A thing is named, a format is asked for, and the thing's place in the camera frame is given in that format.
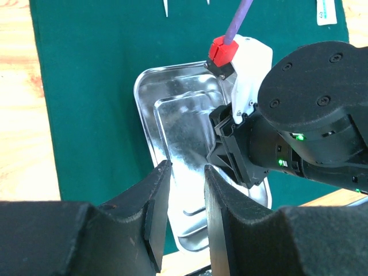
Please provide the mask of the dark green surgical cloth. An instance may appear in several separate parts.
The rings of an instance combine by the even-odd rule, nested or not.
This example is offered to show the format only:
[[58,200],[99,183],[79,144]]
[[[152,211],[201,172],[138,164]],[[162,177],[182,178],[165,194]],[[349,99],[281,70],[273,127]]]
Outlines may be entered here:
[[238,1],[31,1],[60,196],[101,204],[153,169],[133,97],[152,67],[205,60]]

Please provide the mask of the steel instrument tray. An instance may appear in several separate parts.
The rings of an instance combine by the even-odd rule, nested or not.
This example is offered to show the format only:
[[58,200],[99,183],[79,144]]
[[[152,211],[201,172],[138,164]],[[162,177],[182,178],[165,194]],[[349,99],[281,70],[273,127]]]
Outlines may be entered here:
[[150,68],[134,85],[152,161],[172,164],[168,220],[182,252],[208,247],[204,167],[214,145],[209,114],[229,103],[235,79],[220,80],[194,62]]

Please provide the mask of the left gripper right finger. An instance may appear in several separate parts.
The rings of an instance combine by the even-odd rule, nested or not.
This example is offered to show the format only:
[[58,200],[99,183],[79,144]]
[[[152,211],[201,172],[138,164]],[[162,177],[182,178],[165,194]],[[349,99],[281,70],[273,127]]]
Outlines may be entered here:
[[270,210],[205,166],[213,275],[366,275],[367,205]]

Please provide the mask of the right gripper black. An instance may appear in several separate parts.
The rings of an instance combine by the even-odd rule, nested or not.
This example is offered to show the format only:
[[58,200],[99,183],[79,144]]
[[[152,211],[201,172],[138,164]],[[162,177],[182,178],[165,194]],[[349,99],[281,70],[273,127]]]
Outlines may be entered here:
[[258,108],[241,117],[243,121],[236,124],[231,105],[221,105],[210,113],[215,139],[207,155],[210,164],[248,189],[260,185],[270,171],[303,176],[301,158]]

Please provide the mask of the blue suture packet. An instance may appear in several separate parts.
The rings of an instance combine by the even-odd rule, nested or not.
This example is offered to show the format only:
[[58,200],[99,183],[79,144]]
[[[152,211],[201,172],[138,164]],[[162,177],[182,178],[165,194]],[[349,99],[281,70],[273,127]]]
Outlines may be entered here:
[[335,25],[337,24],[336,7],[334,0],[316,1],[317,25]]

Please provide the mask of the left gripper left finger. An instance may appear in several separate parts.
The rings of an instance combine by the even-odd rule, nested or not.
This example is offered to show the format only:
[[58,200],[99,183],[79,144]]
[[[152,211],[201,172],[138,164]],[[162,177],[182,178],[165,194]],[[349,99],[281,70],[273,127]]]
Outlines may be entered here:
[[172,165],[95,206],[1,202],[2,275],[155,275],[161,271]]

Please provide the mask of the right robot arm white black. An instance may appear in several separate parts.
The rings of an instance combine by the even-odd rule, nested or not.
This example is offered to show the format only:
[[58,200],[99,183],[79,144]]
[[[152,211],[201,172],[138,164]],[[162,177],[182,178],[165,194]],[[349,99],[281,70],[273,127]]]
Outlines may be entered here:
[[240,124],[231,105],[209,118],[207,160],[251,188],[270,171],[367,193],[367,48],[341,41],[305,45],[264,78]]

